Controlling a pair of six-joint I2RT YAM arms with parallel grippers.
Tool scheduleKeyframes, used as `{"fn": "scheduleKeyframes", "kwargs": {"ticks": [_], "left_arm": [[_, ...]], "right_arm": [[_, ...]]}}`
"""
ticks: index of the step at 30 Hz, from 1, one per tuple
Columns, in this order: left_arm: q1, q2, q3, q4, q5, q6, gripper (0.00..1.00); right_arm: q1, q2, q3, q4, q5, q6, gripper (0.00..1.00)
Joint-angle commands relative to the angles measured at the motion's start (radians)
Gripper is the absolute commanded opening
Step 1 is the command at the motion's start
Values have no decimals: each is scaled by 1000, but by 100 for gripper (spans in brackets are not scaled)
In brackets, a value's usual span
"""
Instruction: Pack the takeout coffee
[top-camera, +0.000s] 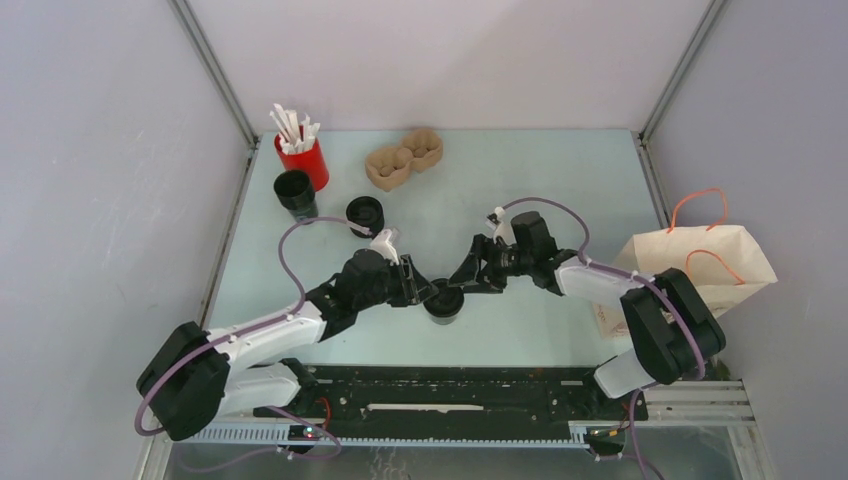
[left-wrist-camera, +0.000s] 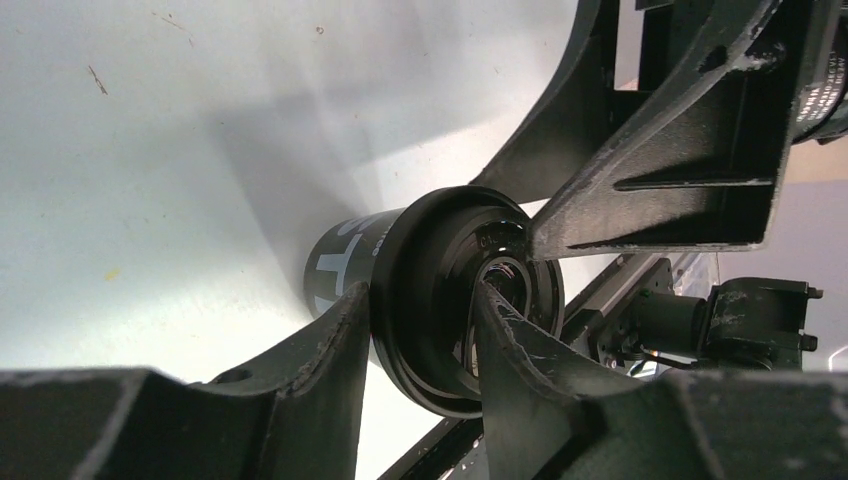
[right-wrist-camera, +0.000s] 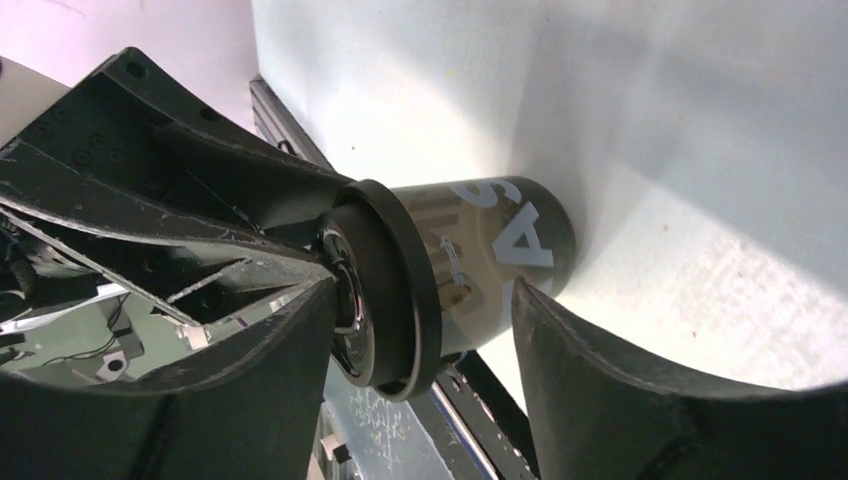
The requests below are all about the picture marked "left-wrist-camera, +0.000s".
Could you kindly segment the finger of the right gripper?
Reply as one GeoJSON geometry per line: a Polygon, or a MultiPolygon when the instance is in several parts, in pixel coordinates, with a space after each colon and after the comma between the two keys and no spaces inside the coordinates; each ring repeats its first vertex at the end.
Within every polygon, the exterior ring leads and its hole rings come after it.
{"type": "Polygon", "coordinates": [[[554,75],[505,145],[471,183],[518,203],[552,197],[611,135],[619,3],[577,3],[554,75]]]}

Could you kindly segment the black plastic cup lid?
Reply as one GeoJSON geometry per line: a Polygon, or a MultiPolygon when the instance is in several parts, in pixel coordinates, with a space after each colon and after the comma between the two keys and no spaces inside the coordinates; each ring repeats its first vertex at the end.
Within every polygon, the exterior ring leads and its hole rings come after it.
{"type": "Polygon", "coordinates": [[[417,405],[448,418],[481,416],[470,365],[479,282],[543,331],[562,324],[561,267],[531,259],[528,227],[517,203],[480,186],[433,191],[389,227],[370,282],[372,338],[389,378],[417,405]]]}

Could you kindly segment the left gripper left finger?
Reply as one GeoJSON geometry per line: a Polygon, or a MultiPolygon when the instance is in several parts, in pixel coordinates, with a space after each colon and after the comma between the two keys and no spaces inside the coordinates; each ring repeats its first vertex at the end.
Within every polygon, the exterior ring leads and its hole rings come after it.
{"type": "Polygon", "coordinates": [[[208,383],[143,368],[5,371],[5,479],[351,479],[368,287],[208,383]]]}

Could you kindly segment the black paper coffee cup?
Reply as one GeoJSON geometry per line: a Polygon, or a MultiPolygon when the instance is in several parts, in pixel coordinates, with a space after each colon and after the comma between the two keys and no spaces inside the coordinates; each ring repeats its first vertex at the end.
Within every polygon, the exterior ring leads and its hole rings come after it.
{"type": "Polygon", "coordinates": [[[303,290],[314,318],[324,314],[354,283],[371,281],[376,257],[404,209],[353,218],[330,228],[312,248],[303,290]]]}

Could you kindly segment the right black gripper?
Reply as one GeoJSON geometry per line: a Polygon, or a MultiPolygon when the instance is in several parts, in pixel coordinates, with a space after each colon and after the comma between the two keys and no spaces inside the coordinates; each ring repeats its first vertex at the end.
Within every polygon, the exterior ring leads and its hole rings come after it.
{"type": "Polygon", "coordinates": [[[790,148],[847,133],[844,1],[639,1],[639,90],[534,216],[538,259],[760,247],[790,148]]]}

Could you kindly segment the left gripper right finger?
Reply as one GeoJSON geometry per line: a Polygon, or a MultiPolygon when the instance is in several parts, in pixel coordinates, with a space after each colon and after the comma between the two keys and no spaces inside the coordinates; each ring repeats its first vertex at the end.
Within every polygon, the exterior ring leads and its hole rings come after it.
{"type": "Polygon", "coordinates": [[[847,378],[706,370],[645,382],[474,295],[493,479],[843,479],[847,378]]]}

